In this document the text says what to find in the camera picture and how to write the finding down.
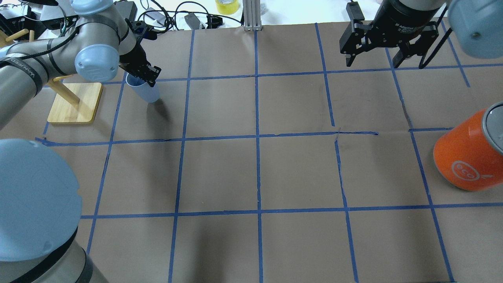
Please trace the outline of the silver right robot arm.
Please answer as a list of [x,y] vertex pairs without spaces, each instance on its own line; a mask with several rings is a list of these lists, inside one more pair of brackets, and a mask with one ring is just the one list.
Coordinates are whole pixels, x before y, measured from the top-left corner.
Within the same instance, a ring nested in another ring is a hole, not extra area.
[[423,69],[454,33],[465,54],[497,59],[503,53],[502,9],[501,0],[383,0],[375,18],[364,24],[359,3],[351,0],[346,5],[350,23],[339,40],[340,52],[350,67],[363,52],[397,47],[394,68],[416,55]]

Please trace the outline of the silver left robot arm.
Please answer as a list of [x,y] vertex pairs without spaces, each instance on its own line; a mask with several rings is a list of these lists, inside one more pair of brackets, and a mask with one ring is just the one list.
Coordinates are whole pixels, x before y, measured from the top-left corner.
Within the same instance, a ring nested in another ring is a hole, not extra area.
[[[142,22],[131,22],[112,0],[71,0],[79,16],[70,35],[14,43],[1,40],[1,127],[45,86],[56,92],[49,123],[94,120],[103,82],[118,69],[143,100],[159,99],[142,38]],[[76,240],[82,213],[79,184],[68,163],[34,140],[2,139],[1,282],[106,283]]]

